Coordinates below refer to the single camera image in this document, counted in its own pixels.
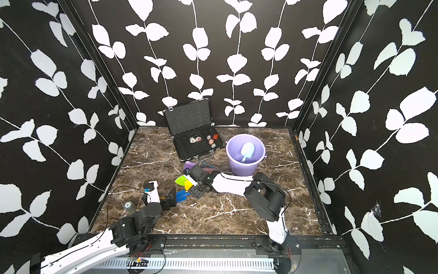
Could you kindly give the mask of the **blue toy shovel tan handle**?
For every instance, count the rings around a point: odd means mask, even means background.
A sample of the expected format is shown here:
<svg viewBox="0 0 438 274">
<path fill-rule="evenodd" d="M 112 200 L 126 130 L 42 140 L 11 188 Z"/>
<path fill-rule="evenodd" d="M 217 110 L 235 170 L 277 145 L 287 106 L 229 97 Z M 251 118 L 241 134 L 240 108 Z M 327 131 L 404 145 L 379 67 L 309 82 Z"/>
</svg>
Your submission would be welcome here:
<svg viewBox="0 0 438 274">
<path fill-rule="evenodd" d="M 187 199 L 187 197 L 190 195 L 190 192 L 182 190 L 182 191 L 178 191 L 176 193 L 176 202 L 180 203 L 183 202 Z"/>
</svg>

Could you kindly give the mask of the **light blue toy shovel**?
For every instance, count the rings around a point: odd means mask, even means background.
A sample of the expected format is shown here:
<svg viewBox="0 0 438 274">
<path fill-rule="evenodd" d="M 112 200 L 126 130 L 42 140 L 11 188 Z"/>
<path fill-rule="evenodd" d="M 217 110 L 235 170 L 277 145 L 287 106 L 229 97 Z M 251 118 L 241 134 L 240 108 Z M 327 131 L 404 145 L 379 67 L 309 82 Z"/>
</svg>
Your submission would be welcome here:
<svg viewBox="0 0 438 274">
<path fill-rule="evenodd" d="M 247 158 L 251 158 L 255 152 L 255 145 L 251 142 L 246 142 L 243 144 L 241 148 L 241 156 L 242 160 L 241 163 L 245 163 Z"/>
</svg>

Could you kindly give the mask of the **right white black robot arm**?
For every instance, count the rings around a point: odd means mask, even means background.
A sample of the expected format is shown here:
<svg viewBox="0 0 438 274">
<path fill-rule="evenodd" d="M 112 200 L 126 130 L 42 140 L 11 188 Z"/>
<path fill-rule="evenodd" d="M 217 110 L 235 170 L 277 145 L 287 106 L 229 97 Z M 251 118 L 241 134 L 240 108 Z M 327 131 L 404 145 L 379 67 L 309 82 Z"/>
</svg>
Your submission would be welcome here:
<svg viewBox="0 0 438 274">
<path fill-rule="evenodd" d="M 266 220 L 270 240 L 277 245 L 285 243 L 288 235 L 284 216 L 287 208 L 286 191 L 262 172 L 239 177 L 218 171 L 207 172 L 196 164 L 185 169 L 184 176 L 193 184 L 189 193 L 197 199 L 209 192 L 245 197 L 256 213 Z"/>
</svg>

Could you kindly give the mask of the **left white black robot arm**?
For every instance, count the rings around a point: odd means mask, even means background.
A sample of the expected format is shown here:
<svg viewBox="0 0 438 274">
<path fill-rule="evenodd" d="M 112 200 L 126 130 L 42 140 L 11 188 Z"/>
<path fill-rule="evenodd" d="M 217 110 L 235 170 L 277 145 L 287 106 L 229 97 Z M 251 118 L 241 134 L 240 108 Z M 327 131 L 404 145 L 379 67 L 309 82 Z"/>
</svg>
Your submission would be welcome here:
<svg viewBox="0 0 438 274">
<path fill-rule="evenodd" d="M 163 211 L 176 206 L 176 188 L 166 195 L 157 189 L 146 192 L 147 202 L 140 210 L 121 218 L 100 234 L 71 248 L 30 262 L 31 274 L 81 274 L 120 255 L 135 255 L 153 246 L 149 235 Z"/>
</svg>

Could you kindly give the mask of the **small clear glass jar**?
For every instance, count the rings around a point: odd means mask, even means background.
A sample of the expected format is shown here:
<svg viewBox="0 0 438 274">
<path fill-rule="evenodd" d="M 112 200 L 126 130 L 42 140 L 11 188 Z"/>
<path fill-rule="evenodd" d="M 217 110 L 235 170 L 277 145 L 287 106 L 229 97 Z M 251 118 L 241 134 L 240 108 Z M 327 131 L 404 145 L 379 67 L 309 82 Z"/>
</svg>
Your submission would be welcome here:
<svg viewBox="0 0 438 274">
<path fill-rule="evenodd" d="M 136 212 L 136 210 L 137 210 L 136 205 L 133 202 L 131 202 L 130 200 L 126 201 L 123 204 L 123 208 L 124 208 L 125 212 L 128 214 L 132 214 L 132 213 Z"/>
</svg>

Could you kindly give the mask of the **open black foam case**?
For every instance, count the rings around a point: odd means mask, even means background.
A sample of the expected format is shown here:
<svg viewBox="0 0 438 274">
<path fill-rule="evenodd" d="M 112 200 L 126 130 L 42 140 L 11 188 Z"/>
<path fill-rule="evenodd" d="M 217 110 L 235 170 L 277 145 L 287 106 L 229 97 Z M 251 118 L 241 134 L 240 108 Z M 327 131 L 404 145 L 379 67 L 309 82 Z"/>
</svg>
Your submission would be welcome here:
<svg viewBox="0 0 438 274">
<path fill-rule="evenodd" d="M 213 154 L 224 142 L 214 127 L 208 98 L 163 111 L 176 152 L 182 162 Z"/>
</svg>

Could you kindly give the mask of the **purple plastic bucket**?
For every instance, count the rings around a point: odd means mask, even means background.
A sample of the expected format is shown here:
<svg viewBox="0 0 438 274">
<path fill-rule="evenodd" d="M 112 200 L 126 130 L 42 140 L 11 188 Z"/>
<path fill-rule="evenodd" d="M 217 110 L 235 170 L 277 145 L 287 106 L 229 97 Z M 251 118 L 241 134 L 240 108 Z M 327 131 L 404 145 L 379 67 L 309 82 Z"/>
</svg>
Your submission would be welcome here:
<svg viewBox="0 0 438 274">
<path fill-rule="evenodd" d="M 253 175 L 266 158 L 265 145 L 250 134 L 239 134 L 229 139 L 226 152 L 231 172 L 241 177 Z"/>
</svg>

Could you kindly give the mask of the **white perforated strip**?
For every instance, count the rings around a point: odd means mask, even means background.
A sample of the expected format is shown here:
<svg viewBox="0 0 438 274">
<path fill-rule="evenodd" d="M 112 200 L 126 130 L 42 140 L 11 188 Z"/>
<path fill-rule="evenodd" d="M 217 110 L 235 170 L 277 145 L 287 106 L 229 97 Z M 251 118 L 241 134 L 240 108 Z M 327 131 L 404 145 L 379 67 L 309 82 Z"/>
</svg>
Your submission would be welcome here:
<svg viewBox="0 0 438 274">
<path fill-rule="evenodd" d="M 146 258 L 139 262 L 116 258 L 92 269 L 146 269 L 146 270 L 199 270 L 199 271 L 273 271 L 271 258 Z"/>
</svg>

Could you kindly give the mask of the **black front mounting rail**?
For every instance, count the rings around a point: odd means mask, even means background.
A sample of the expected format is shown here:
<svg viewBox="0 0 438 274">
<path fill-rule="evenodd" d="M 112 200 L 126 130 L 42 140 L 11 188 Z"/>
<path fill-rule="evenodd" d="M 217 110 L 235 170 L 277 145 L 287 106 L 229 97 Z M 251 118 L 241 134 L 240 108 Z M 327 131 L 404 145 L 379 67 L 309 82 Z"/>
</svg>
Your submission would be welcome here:
<svg viewBox="0 0 438 274">
<path fill-rule="evenodd" d="M 283 244 L 274 244 L 267 235 L 195 235 L 195 234 L 149 234 L 129 238 L 136 253 L 159 254 L 170 249 L 255 250 L 257 255 L 286 258 L 306 254 L 310 250 L 350 251 L 341 236 L 289 235 Z"/>
</svg>

